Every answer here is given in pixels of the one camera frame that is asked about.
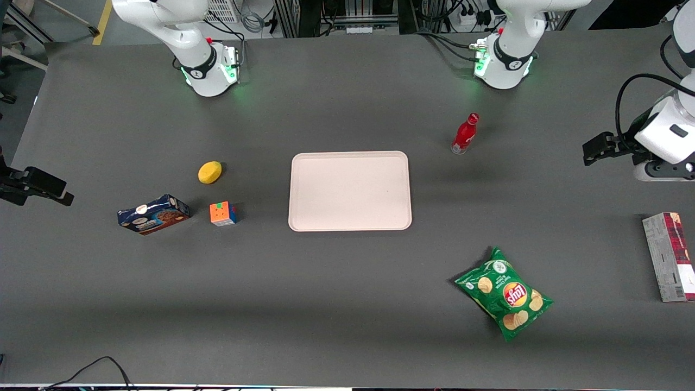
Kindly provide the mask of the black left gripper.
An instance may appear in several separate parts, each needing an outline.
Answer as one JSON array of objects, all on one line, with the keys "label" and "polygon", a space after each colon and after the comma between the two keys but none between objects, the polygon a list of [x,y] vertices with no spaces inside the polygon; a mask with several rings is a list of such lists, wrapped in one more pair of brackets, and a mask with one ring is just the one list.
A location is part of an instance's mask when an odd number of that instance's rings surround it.
[{"label": "black left gripper", "polygon": [[635,154],[636,143],[633,138],[602,132],[583,144],[583,163],[590,166],[606,158]]}]

